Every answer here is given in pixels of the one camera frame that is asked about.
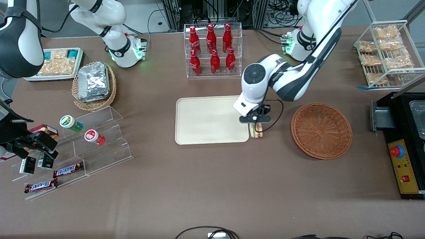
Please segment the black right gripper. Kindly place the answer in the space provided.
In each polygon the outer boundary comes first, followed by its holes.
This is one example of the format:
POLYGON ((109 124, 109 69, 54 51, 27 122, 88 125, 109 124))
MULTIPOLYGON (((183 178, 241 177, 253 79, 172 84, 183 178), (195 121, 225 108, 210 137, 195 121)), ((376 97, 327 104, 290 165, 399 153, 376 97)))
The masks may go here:
POLYGON ((57 141, 44 131, 18 137, 8 143, 2 143, 1 146, 21 159, 29 155, 29 149, 42 152, 42 159, 45 160, 55 160, 59 154, 55 150, 57 141))

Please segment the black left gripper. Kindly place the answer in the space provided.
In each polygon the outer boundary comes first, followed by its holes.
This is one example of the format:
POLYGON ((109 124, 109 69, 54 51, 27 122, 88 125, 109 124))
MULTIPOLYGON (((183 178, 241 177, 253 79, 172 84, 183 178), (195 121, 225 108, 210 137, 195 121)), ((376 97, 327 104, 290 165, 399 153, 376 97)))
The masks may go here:
POLYGON ((258 109, 250 111, 247 116, 240 116, 239 121, 240 123, 249 124, 250 129, 253 129, 254 123, 259 123, 260 132, 262 132, 264 130, 263 123, 270 123, 271 121, 271 117, 268 115, 270 110, 270 105, 262 105, 258 109))

